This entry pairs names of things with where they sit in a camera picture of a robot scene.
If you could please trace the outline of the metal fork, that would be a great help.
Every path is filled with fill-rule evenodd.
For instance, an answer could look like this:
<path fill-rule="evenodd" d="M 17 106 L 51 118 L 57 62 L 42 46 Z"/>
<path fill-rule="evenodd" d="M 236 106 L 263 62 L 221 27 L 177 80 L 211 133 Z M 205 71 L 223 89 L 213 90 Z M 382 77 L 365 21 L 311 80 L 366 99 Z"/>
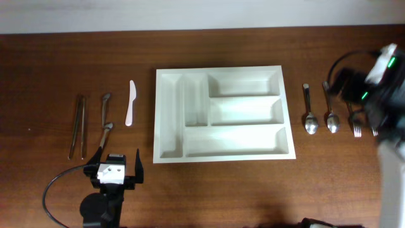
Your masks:
<path fill-rule="evenodd" d="M 347 105 L 347 109 L 349 111 L 349 121 L 352 125 L 352 132 L 354 134 L 354 137 L 361 137 L 362 136 L 362 132 L 361 132 L 361 125 L 358 119 L 355 118 L 353 109 L 352 109 L 352 104 L 350 102 L 346 103 Z"/>
<path fill-rule="evenodd" d="M 377 131 L 377 129 L 374 128 L 374 127 L 371 128 L 371 132 L 372 132 L 372 134 L 373 134 L 374 137 L 376 137 L 376 136 L 378 135 L 378 131 Z"/>

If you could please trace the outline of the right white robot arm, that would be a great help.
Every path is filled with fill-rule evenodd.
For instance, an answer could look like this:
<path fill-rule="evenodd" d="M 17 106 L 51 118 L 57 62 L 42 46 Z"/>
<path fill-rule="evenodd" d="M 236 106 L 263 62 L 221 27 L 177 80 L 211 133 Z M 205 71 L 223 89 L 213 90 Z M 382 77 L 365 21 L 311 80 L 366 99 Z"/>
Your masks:
<path fill-rule="evenodd" d="M 342 68 L 328 74 L 327 93 L 359 105 L 351 114 L 366 115 L 366 126 L 375 129 L 382 173 L 380 227 L 404 227 L 404 51 L 389 44 L 369 51 L 375 65 L 368 72 Z"/>

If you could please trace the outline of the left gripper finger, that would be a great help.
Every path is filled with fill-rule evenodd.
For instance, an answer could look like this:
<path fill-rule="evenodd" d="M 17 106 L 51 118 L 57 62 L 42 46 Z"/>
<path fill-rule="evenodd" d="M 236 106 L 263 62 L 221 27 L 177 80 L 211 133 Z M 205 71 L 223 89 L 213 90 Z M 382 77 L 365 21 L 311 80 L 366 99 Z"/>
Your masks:
<path fill-rule="evenodd" d="M 144 183 L 144 168 L 140 159 L 140 151 L 137 149 L 135 157 L 135 183 Z"/>
<path fill-rule="evenodd" d="M 95 152 L 94 156 L 87 162 L 88 165 L 95 165 L 98 164 L 101 160 L 101 156 L 103 153 L 103 147 L 98 147 L 97 151 Z"/>

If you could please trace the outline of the large metal spoon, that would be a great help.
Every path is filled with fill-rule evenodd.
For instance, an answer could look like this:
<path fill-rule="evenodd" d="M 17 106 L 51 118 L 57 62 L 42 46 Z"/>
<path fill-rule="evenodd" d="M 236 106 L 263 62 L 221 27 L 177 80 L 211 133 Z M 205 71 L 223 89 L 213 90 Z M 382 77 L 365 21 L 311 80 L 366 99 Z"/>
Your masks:
<path fill-rule="evenodd" d="M 327 127 L 328 127 L 329 131 L 334 134 L 339 131 L 340 120 L 339 120 L 339 117 L 333 112 L 333 109 L 332 109 L 331 99 L 330 99 L 330 95 L 328 93 L 328 90 L 329 90 L 328 82 L 327 81 L 322 82 L 322 86 L 323 86 L 323 90 L 325 93 L 325 99 L 326 99 L 327 108 L 328 108 L 326 123 L 327 123 Z"/>
<path fill-rule="evenodd" d="M 304 97 L 306 102 L 306 109 L 307 109 L 307 116 L 305 118 L 304 127 L 308 134 L 315 134 L 318 130 L 319 124 L 317 118 L 313 115 L 311 111 L 311 100 L 310 100 L 310 93 L 309 93 L 309 85 L 303 84 L 302 85 L 304 90 Z"/>

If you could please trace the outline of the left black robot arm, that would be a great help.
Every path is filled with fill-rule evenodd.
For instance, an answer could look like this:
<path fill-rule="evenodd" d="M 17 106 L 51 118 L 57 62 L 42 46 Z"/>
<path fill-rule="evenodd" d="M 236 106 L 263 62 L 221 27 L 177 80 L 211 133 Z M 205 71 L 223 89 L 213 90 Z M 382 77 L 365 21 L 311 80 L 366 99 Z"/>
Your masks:
<path fill-rule="evenodd" d="M 86 196 L 80 204 L 84 227 L 119 227 L 126 190 L 144 182 L 144 169 L 139 151 L 135 154 L 135 174 L 126 175 L 126 156 L 109 154 L 101 161 L 103 148 L 86 163 L 84 174 L 98 193 Z"/>

